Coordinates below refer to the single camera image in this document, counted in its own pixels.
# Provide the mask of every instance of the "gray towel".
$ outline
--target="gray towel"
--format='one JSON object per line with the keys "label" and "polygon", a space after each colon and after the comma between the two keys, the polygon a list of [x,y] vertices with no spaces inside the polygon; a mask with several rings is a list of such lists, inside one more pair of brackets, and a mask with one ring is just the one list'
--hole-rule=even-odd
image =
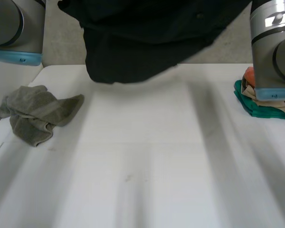
{"label": "gray towel", "polygon": [[0,119],[10,116],[16,136],[37,146],[53,136],[55,126],[64,126],[76,115],[84,96],[57,100],[45,86],[26,87],[5,97],[0,106]]}

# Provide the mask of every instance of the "towel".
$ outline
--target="towel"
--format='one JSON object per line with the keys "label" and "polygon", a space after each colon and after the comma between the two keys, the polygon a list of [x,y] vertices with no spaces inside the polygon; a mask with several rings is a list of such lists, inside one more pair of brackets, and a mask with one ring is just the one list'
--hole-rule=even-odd
{"label": "towel", "polygon": [[274,107],[258,106],[250,97],[242,94],[242,80],[238,80],[234,84],[234,94],[241,102],[243,108],[253,117],[258,118],[278,118],[285,119],[285,113]]}
{"label": "towel", "polygon": [[83,101],[83,95],[57,100],[43,85],[21,86],[3,99],[0,119],[10,117],[14,134],[36,147],[53,136],[55,126],[68,124]]}

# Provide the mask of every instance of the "metal cylinder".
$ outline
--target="metal cylinder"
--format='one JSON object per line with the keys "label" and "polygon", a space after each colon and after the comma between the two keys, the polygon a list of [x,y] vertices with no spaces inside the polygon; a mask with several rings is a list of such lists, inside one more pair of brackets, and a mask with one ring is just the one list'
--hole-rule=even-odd
{"label": "metal cylinder", "polygon": [[22,15],[12,0],[0,0],[0,45],[17,39],[23,29]]}

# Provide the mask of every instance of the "black cloth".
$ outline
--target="black cloth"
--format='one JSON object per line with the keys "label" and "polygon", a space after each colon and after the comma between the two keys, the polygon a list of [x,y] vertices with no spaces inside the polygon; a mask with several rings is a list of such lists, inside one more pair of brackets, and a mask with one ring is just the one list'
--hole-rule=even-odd
{"label": "black cloth", "polygon": [[112,84],[145,81],[196,54],[249,2],[62,0],[58,6],[84,28],[91,79]]}

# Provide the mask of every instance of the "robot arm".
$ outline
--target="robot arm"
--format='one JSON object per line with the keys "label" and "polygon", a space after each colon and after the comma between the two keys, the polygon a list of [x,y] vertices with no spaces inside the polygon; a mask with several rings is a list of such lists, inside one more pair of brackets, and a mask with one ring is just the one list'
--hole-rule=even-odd
{"label": "robot arm", "polygon": [[258,100],[285,100],[285,0],[254,0],[250,15]]}
{"label": "robot arm", "polygon": [[46,0],[0,0],[0,61],[38,66]]}

